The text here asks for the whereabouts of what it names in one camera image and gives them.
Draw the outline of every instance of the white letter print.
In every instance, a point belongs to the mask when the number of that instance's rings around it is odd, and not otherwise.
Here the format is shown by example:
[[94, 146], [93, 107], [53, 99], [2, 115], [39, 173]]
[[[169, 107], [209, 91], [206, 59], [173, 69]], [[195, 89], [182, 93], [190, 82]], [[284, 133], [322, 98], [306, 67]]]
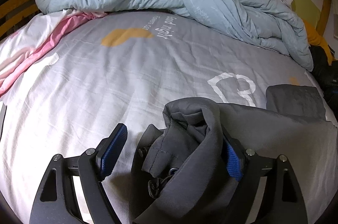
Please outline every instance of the white letter print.
[[255, 103], [253, 102], [252, 98], [249, 96], [250, 94], [253, 94], [256, 90], [256, 85], [255, 83], [248, 77], [246, 77], [245, 75], [241, 75], [241, 74], [233, 74], [233, 73], [222, 73], [220, 75], [215, 76], [214, 78], [208, 80], [208, 84], [210, 86], [212, 86], [212, 88], [214, 89], [215, 93], [218, 94], [218, 96], [220, 97], [220, 99], [222, 99], [222, 101], [224, 103], [229, 103], [227, 101], [227, 99], [225, 98], [224, 94], [221, 92], [221, 90], [216, 86], [216, 84], [221, 81], [222, 79], [227, 79], [229, 77], [234, 77], [236, 79], [244, 79], [246, 82], [249, 83], [249, 89], [245, 90], [245, 91], [240, 91], [239, 89], [237, 89], [237, 93], [243, 97], [244, 99], [246, 99], [246, 101], [248, 101], [249, 106], [251, 107], [255, 107]]

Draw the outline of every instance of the gray fabric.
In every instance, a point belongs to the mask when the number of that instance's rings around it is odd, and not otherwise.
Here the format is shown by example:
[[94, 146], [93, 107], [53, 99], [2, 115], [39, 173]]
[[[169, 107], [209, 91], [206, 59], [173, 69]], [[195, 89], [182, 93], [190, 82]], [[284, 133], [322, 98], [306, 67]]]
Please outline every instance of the gray fabric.
[[143, 133], [140, 142], [136, 147], [136, 152], [131, 166], [131, 185], [130, 185], [130, 198], [129, 198], [129, 222], [139, 216], [143, 211], [148, 208], [154, 201], [149, 196], [147, 183], [153, 177], [142, 171], [144, 156], [141, 156], [139, 149], [149, 148], [154, 141], [163, 134], [163, 130], [158, 130], [153, 124], [150, 124], [146, 131]]
[[[325, 200], [330, 195], [331, 200], [334, 196], [334, 192], [317, 191], [338, 183], [337, 128], [331, 122], [196, 97], [168, 103], [163, 117], [167, 129], [151, 146], [142, 169], [154, 177], [166, 175], [171, 167], [180, 169], [134, 223], [217, 223], [221, 219], [237, 186], [220, 158], [222, 125], [245, 149], [252, 148], [261, 156], [285, 154], [289, 158], [309, 223], [318, 215], [309, 210], [313, 197], [319, 194]], [[323, 157], [323, 150], [331, 150], [330, 157]], [[335, 162], [332, 176], [326, 178], [323, 171], [331, 161]], [[318, 176], [326, 185], [318, 184]]]
[[266, 89], [266, 109], [280, 114], [325, 120], [323, 100], [315, 87], [281, 84]]

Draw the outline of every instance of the metal grommet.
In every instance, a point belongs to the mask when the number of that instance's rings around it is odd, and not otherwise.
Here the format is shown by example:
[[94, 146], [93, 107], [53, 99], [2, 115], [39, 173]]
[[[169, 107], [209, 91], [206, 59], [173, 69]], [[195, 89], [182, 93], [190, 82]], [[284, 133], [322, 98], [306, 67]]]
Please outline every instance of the metal grommet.
[[174, 175], [178, 170], [179, 170], [179, 168], [171, 168], [168, 174]]
[[255, 155], [255, 151], [254, 151], [253, 149], [247, 149], [245, 152], [246, 152], [246, 154], [249, 155], [249, 156]]
[[281, 154], [281, 155], [279, 156], [279, 159], [280, 159], [281, 161], [283, 161], [283, 162], [288, 161], [288, 158], [287, 158], [285, 155], [283, 155], [283, 154]]
[[95, 149], [94, 148], [89, 148], [86, 150], [86, 154], [87, 155], [92, 155], [93, 153], [95, 153]]
[[58, 161], [60, 158], [61, 158], [61, 155], [59, 153], [53, 156], [54, 161]]

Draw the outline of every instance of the orange shape print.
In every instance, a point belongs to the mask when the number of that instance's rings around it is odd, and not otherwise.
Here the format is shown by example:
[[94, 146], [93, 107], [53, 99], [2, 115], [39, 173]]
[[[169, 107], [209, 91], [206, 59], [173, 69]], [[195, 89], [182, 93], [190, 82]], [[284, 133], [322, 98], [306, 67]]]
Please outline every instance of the orange shape print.
[[118, 46], [131, 37], [152, 38], [154, 35], [150, 31], [141, 28], [115, 29], [102, 39], [101, 45], [107, 47]]
[[299, 86], [299, 83], [296, 77], [290, 77], [289, 81], [292, 85]]

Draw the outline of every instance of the gray bed sheet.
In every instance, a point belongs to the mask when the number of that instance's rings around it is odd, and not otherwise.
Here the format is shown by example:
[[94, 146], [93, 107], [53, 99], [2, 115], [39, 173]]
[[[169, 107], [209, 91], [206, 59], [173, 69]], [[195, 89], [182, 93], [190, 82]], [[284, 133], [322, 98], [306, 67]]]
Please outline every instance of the gray bed sheet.
[[[201, 96], [265, 108], [265, 91], [277, 84], [318, 87], [290, 57], [226, 37], [194, 20], [133, 11], [89, 21], [63, 37], [2, 96], [7, 112], [0, 141], [0, 190], [28, 223], [51, 157], [77, 156], [122, 122], [128, 140], [103, 185], [122, 223], [128, 223], [134, 151], [149, 124], [165, 127], [165, 104]], [[337, 124], [325, 107], [326, 119]], [[325, 210], [338, 184], [336, 136], [323, 141], [328, 148], [320, 161], [327, 164], [303, 193], [310, 223]], [[309, 160], [316, 164], [318, 158]], [[90, 223], [80, 192], [78, 199]]]

